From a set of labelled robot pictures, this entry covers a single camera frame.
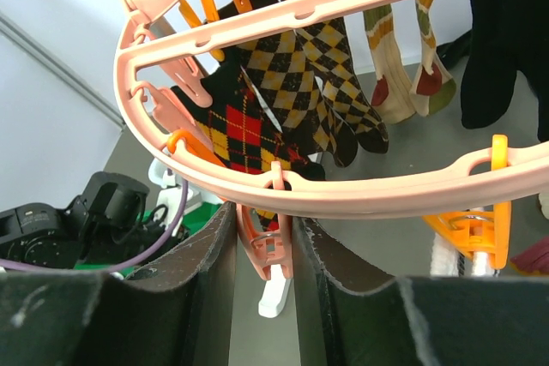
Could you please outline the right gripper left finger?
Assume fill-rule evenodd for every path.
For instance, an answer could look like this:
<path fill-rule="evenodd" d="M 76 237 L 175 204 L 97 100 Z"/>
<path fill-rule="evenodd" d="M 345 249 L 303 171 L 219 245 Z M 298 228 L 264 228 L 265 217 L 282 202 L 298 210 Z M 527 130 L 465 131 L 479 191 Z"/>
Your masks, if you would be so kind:
<path fill-rule="evenodd" d="M 236 207 L 119 280 L 106 273 L 5 273 L 4 365 L 225 365 Z"/>

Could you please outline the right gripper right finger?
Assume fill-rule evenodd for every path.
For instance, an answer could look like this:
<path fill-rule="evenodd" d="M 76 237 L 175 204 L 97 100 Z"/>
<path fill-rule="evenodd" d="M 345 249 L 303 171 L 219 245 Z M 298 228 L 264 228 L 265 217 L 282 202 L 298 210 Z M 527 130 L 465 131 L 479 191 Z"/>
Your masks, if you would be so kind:
<path fill-rule="evenodd" d="M 395 277 L 293 221 L 304 365 L 545 365 L 544 278 Z"/>

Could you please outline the pink round clip hanger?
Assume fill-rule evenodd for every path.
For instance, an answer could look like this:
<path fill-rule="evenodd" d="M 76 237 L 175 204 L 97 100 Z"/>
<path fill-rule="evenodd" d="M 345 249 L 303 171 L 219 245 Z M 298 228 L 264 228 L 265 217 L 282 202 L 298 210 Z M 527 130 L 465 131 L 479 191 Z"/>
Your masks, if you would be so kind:
<path fill-rule="evenodd" d="M 140 43 L 135 31 L 157 21 L 178 0 L 120 0 L 127 15 L 113 68 L 124 121 L 159 161 L 219 197 L 249 207 L 322 219 L 387 219 L 444 213 L 534 195 L 548 184 L 548 146 L 512 148 L 506 168 L 473 174 L 490 149 L 461 156 L 439 171 L 363 181 L 313 182 L 290 171 L 248 175 L 213 165 L 179 145 L 164 151 L 167 135 L 142 105 L 139 69 L 261 38 L 400 0 L 290 0 L 231 19 Z"/>

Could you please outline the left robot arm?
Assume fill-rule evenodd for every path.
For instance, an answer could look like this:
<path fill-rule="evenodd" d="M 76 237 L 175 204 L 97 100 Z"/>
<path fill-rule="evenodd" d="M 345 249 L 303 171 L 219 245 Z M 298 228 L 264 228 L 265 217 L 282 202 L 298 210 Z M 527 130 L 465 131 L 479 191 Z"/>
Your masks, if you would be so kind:
<path fill-rule="evenodd" d="M 2 270 L 123 273 L 161 256 L 188 236 L 184 205 L 147 211 L 148 193 L 132 177 L 98 171 L 65 208 L 35 202 L 2 212 Z"/>

